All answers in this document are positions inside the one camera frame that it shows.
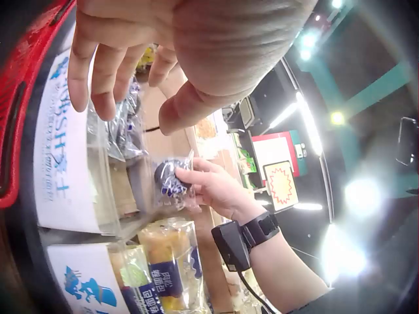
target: snack package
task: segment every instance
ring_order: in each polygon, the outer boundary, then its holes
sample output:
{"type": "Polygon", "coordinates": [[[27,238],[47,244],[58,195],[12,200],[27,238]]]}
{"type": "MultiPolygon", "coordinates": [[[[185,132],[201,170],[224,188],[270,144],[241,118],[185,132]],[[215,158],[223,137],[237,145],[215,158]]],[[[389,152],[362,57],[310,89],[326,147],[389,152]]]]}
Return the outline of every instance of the snack package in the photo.
{"type": "Polygon", "coordinates": [[[209,313],[194,223],[168,218],[138,233],[166,313],[209,313]]]}
{"type": "Polygon", "coordinates": [[[138,61],[137,71],[144,72],[146,70],[146,67],[153,63],[156,49],[156,44],[151,44],[146,48],[141,59],[138,61]]]}
{"type": "Polygon", "coordinates": [[[170,157],[153,161],[152,173],[155,183],[155,206],[171,206],[176,210],[184,207],[198,207],[195,201],[195,189],[188,183],[180,181],[175,175],[177,167],[192,170],[194,152],[188,157],[170,157]]]}
{"type": "Polygon", "coordinates": [[[222,147],[214,115],[202,119],[194,127],[198,154],[205,159],[214,158],[222,147]]]}
{"type": "Polygon", "coordinates": [[[139,110],[141,87],[135,77],[123,101],[116,103],[115,117],[106,124],[109,157],[119,161],[132,160],[146,154],[142,142],[139,110]]]}
{"type": "Polygon", "coordinates": [[[108,246],[115,278],[131,314],[164,314],[141,245],[108,246]]]}
{"type": "MultiPolygon", "coordinates": [[[[116,235],[120,232],[115,198],[110,178],[109,160],[107,154],[107,134],[103,122],[90,100],[87,109],[86,124],[87,164],[89,170],[89,185],[93,201],[93,209],[101,234],[116,235]]],[[[87,220],[86,207],[81,207],[84,215],[78,214],[80,221],[87,220]]]]}
{"type": "Polygon", "coordinates": [[[246,159],[240,159],[239,165],[240,165],[241,173],[244,175],[251,172],[256,172],[255,161],[253,160],[252,157],[248,157],[246,159]]]}
{"type": "MultiPolygon", "coordinates": [[[[250,291],[241,282],[237,273],[228,271],[225,265],[222,266],[225,278],[228,282],[228,288],[233,303],[234,311],[237,313],[260,313],[259,301],[250,293],[250,291]]],[[[243,272],[244,278],[258,296],[264,298],[261,289],[255,279],[252,269],[243,272]]]]}
{"type": "Polygon", "coordinates": [[[233,133],[231,133],[231,135],[232,135],[232,137],[233,137],[233,141],[234,141],[235,146],[236,146],[236,147],[238,147],[238,148],[243,148],[243,147],[241,146],[241,142],[240,142],[240,136],[239,136],[239,134],[238,134],[238,133],[236,133],[236,132],[233,132],[233,133]]]}
{"type": "Polygon", "coordinates": [[[237,150],[237,154],[238,154],[238,158],[241,159],[246,159],[246,158],[250,158],[249,152],[243,148],[240,148],[237,150]]]}

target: wristband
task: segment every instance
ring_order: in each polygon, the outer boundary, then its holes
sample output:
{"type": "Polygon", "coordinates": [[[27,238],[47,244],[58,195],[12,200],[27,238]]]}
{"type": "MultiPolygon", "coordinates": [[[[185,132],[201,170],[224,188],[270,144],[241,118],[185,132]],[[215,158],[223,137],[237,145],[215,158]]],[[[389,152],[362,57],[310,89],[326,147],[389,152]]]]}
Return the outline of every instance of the wristband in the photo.
{"type": "Polygon", "coordinates": [[[240,228],[249,253],[253,247],[269,240],[280,231],[275,215],[268,211],[240,228]]]}

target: white paper label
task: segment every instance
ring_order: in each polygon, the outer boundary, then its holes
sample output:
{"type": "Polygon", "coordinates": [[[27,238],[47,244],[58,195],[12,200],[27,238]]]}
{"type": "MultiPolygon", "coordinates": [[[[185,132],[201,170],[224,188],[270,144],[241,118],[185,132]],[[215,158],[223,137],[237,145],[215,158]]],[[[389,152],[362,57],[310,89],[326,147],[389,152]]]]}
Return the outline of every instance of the white paper label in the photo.
{"type": "Polygon", "coordinates": [[[274,139],[265,139],[263,141],[253,142],[255,149],[257,163],[260,169],[262,180],[266,180],[265,172],[263,171],[264,165],[273,164],[288,160],[292,167],[290,149],[288,148],[287,138],[276,137],[274,139]]]}
{"type": "Polygon", "coordinates": [[[87,111],[71,105],[70,50],[57,56],[42,94],[34,145],[34,189],[40,226],[100,233],[87,166],[87,111]]]}
{"type": "Polygon", "coordinates": [[[106,243],[47,248],[57,283],[74,314],[129,314],[106,243]]]}

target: wrist-mounted device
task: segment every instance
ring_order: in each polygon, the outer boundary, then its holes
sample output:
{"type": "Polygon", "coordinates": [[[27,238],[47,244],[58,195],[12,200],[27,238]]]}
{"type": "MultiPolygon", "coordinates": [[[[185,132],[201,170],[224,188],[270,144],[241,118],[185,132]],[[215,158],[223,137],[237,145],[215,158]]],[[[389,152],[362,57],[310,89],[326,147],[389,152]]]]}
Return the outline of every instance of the wrist-mounted device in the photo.
{"type": "Polygon", "coordinates": [[[251,249],[279,231],[275,215],[267,211],[243,226],[234,220],[216,226],[211,233],[228,270],[244,271],[250,268],[251,249]]]}

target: wrist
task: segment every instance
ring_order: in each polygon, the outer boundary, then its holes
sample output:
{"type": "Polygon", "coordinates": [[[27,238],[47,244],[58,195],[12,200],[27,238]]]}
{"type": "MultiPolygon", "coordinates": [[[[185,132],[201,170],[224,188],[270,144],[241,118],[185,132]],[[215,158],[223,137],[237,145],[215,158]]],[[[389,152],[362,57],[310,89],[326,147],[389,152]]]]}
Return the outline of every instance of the wrist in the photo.
{"type": "Polygon", "coordinates": [[[266,209],[258,204],[253,198],[244,201],[233,209],[232,220],[237,220],[239,225],[244,225],[266,212],[266,209]]]}

